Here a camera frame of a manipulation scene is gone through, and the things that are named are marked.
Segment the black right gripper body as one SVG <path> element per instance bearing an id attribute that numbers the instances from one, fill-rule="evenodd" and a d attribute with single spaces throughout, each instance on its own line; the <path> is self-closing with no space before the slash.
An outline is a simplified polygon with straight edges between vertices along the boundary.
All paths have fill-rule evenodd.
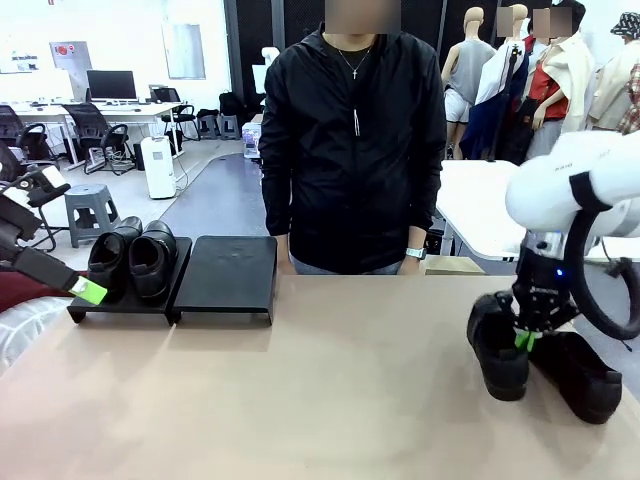
<path id="1" fill-rule="evenodd" d="M 518 329 L 552 332 L 579 315 L 561 260 L 523 253 L 516 273 L 512 292 L 519 306 L 515 322 Z"/>

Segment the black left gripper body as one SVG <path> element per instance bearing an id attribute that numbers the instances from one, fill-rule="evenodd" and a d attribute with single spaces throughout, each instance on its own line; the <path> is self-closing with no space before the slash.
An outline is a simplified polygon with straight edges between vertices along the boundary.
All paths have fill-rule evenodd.
<path id="1" fill-rule="evenodd" d="M 1 195 L 1 260 L 13 262 L 23 250 L 18 240 L 31 240 L 39 218 L 23 205 Z"/>

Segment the person's right hand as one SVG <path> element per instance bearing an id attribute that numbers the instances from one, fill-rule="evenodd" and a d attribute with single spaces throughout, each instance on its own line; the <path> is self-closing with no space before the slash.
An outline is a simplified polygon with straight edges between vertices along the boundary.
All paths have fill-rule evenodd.
<path id="1" fill-rule="evenodd" d="M 277 242 L 277 268 L 283 274 L 295 274 L 295 267 L 289 253 L 289 235 L 275 237 Z"/>

